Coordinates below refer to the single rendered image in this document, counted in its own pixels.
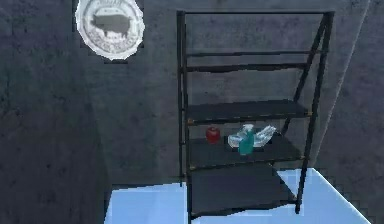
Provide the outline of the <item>red apple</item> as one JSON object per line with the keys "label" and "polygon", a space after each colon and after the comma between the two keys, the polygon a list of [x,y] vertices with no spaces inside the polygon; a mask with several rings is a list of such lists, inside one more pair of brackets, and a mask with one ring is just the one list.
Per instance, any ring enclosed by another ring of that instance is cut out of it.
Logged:
{"label": "red apple", "polygon": [[221,138],[220,129],[217,127],[208,127],[206,130],[206,140],[210,144],[216,144]]}

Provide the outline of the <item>black metal shelf unit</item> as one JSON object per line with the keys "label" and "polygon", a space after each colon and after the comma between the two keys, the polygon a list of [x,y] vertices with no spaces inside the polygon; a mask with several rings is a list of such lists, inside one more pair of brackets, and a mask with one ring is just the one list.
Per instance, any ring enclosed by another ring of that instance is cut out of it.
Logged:
{"label": "black metal shelf unit", "polygon": [[[335,12],[310,10],[321,20],[307,59],[293,63],[191,66],[190,58],[210,52],[187,50],[190,10],[176,12],[179,181],[186,186],[187,224],[204,216],[227,216],[246,210],[269,210],[292,204],[299,213],[318,116],[321,87]],[[300,69],[291,99],[192,105],[188,75],[193,72],[274,71]],[[220,136],[216,144],[192,139],[194,126],[280,120],[284,126],[259,150],[242,156]]]}

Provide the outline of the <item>teal spray bottle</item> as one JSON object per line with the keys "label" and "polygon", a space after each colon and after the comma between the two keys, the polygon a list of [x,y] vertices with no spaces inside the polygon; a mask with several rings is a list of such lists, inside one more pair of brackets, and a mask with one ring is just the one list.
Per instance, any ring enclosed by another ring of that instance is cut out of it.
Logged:
{"label": "teal spray bottle", "polygon": [[244,124],[239,131],[241,141],[239,142],[239,153],[241,155],[250,154],[253,151],[254,132],[252,124]]}

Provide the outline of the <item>round white pig wall art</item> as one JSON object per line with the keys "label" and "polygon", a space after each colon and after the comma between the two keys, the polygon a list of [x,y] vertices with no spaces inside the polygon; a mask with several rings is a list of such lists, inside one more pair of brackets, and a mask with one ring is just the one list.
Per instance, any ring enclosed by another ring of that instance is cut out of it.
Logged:
{"label": "round white pig wall art", "polygon": [[137,0],[78,0],[75,21],[84,43],[110,61],[126,60],[143,43],[144,15]]}

